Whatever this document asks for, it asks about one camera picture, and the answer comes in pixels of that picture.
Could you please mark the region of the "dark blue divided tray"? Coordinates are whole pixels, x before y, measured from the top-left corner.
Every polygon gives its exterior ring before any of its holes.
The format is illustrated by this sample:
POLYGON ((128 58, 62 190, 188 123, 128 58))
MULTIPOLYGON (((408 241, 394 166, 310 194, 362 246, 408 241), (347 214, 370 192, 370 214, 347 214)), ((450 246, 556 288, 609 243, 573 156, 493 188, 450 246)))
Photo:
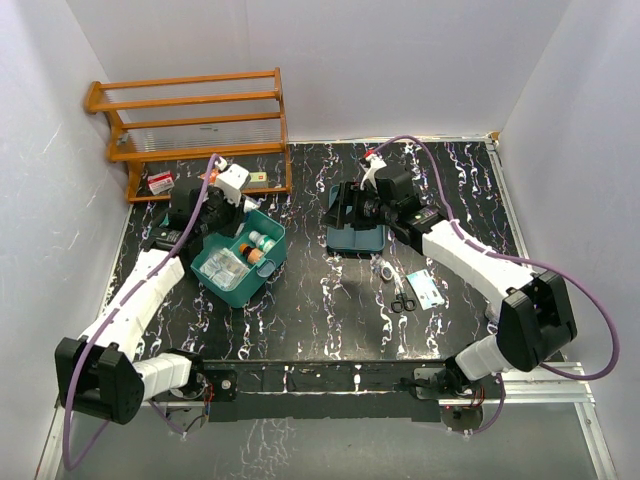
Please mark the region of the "dark blue divided tray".
POLYGON ((353 205, 349 213, 349 221, 354 218, 376 220, 379 227, 369 231, 354 231, 348 224, 341 230, 327 227, 328 249, 335 253, 347 255, 381 253, 386 244, 386 227, 381 217, 381 201, 373 191, 360 189, 356 182, 352 183, 353 205))

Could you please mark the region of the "white gauze packet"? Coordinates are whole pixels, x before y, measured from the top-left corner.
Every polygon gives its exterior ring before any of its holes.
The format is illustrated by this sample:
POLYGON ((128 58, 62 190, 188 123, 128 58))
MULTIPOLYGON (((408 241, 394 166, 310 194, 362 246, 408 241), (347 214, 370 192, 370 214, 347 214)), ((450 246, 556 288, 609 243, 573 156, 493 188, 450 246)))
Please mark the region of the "white gauze packet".
POLYGON ((235 289, 249 268, 228 248, 211 250, 199 271, 223 291, 235 289))

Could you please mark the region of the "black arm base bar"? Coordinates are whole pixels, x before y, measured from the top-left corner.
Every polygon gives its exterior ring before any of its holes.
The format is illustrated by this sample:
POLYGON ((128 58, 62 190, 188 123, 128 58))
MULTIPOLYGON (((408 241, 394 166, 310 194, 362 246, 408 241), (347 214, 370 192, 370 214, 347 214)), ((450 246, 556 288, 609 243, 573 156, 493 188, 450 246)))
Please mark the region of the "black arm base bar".
POLYGON ((201 373, 213 386, 180 398, 156 400, 176 409, 196 407, 210 422, 256 419, 383 419, 438 422, 444 409, 481 408, 497 401, 491 377, 460 396, 440 392, 426 380, 444 364, 430 360, 284 361, 206 360, 201 373))

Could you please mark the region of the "blue white card packet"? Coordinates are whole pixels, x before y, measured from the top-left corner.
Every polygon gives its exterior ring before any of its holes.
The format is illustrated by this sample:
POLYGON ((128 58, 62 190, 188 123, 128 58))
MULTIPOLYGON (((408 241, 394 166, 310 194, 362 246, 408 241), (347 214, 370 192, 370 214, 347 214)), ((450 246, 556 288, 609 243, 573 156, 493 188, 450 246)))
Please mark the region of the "blue white card packet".
POLYGON ((426 269, 410 273, 407 276, 407 280, 423 310, 445 304, 445 300, 439 292, 435 281, 426 269))

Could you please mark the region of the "brown glass medicine bottle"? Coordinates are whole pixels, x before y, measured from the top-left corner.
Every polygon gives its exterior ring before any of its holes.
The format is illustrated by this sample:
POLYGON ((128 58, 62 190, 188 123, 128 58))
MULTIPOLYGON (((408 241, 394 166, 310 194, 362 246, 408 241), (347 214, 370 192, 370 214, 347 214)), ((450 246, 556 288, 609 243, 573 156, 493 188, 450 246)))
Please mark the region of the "brown glass medicine bottle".
POLYGON ((264 256, 262 250, 247 243, 242 243, 239 246, 239 253, 250 265, 258 264, 264 256))

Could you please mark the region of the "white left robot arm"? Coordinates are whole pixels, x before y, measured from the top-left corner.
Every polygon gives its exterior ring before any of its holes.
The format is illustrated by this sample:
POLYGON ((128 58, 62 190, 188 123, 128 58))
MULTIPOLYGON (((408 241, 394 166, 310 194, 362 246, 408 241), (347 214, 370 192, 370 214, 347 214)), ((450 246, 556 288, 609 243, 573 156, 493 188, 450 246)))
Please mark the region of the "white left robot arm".
POLYGON ((130 422, 141 404, 175 390, 200 396, 207 376, 198 355, 171 349, 138 361, 135 351, 158 308, 218 233, 235 237, 255 204, 243 194, 249 173, 236 167, 204 185, 178 181, 169 206, 154 220, 134 268, 103 314, 76 339, 63 338, 54 353, 59 398, 66 411, 118 424, 130 422))

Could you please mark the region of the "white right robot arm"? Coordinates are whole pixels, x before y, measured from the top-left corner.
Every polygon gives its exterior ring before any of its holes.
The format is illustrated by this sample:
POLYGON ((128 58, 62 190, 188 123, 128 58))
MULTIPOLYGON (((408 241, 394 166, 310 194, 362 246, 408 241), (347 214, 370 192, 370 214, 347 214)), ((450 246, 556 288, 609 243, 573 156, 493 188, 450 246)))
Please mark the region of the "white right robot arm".
POLYGON ((482 379, 508 370, 529 372, 577 336, 566 283, 549 270, 535 273, 476 242, 438 205, 423 202, 411 175, 383 166, 363 182, 342 182, 323 216, 326 226, 370 230, 387 226, 416 252, 444 265, 483 295, 498 316, 495 334, 469 344, 420 388, 460 397, 482 379))

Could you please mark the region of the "teal medicine kit box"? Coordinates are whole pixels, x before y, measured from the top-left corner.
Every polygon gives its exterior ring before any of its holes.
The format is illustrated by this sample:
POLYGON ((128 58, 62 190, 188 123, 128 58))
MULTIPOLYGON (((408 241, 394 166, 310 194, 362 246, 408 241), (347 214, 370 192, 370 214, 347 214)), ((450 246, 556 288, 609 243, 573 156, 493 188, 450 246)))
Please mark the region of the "teal medicine kit box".
POLYGON ((185 245, 179 256, 207 289, 229 306, 240 308, 284 263, 286 230, 254 210, 236 237, 212 233, 185 245))

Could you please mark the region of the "white bottle green label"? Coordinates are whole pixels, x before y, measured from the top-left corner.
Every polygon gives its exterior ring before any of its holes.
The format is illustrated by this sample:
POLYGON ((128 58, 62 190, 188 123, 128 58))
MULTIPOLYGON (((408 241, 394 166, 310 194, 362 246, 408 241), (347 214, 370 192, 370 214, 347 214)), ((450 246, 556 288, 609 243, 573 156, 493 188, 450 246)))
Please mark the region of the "white bottle green label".
POLYGON ((276 241, 269 235, 262 234, 258 231, 251 231, 249 233, 249 240, 264 253, 268 253, 275 245, 276 241))

